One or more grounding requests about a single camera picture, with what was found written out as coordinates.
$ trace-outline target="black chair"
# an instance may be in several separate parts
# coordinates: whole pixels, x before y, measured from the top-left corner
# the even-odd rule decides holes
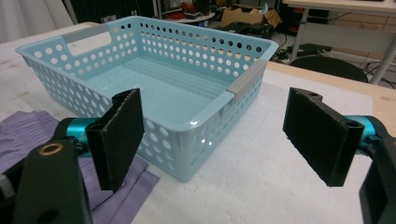
[[[364,74],[359,67],[339,59],[323,56],[306,56],[297,58],[291,62],[290,65],[335,77],[344,77],[360,82],[368,82],[366,74]]]

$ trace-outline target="white table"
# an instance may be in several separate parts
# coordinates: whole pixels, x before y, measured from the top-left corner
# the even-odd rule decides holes
[[[343,49],[357,49],[385,54],[370,83],[378,84],[396,55],[396,34],[361,28],[314,24],[306,21],[309,9],[385,15],[396,17],[394,0],[283,0],[290,7],[304,7],[303,17],[291,52],[290,61],[296,56],[301,42],[326,45]]]
[[[14,49],[79,24],[0,45],[0,119],[16,111],[74,115],[55,103]],[[361,223],[359,188],[371,161],[356,156],[343,188],[327,188],[282,132],[289,87],[316,91],[343,114],[374,114],[396,134],[396,92],[268,63],[258,98],[188,183],[161,180],[133,223]]]

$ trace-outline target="plastic basket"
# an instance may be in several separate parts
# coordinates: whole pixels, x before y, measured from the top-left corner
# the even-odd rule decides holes
[[[76,55],[78,41],[110,43]],[[81,117],[140,88],[145,135],[138,154],[186,182],[257,96],[270,40],[143,17],[112,21],[17,48],[49,95]]]

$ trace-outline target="basket handle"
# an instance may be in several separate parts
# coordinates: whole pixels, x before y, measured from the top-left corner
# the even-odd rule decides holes
[[[64,42],[66,44],[70,44],[73,42],[77,42],[79,40],[87,39],[95,35],[103,34],[105,32],[109,32],[108,25],[100,24],[85,28],[83,30],[75,31],[70,34],[62,35],[62,37],[64,38]]]
[[[238,102],[246,91],[264,74],[267,61],[257,60],[251,65],[242,76],[238,77],[228,88],[234,94],[233,101]]]
[[[107,24],[101,24],[66,34],[63,35],[63,38],[70,53],[74,56],[78,56],[93,49],[99,49],[113,41]]]

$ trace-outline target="cable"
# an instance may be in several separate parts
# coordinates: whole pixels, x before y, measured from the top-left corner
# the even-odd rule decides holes
[[[327,21],[335,21],[335,20],[340,19],[340,18],[342,18],[342,17],[345,17],[345,16],[347,16],[347,15],[349,15],[349,14],[351,14],[351,13],[352,13],[352,12],[347,12],[347,13],[345,13],[344,15],[334,17],[334,18],[329,19],[329,20],[327,20]]]
[[[137,0],[134,0],[134,3],[136,4],[136,7],[137,7],[137,13],[138,13],[137,15],[141,16],[142,12],[140,11],[139,3],[137,2]]]
[[[391,81],[389,81],[389,80],[387,80],[385,78],[381,78],[381,81],[384,81],[384,82],[388,83],[395,90],[395,86],[394,85],[396,85],[396,84],[394,82],[391,82]]]

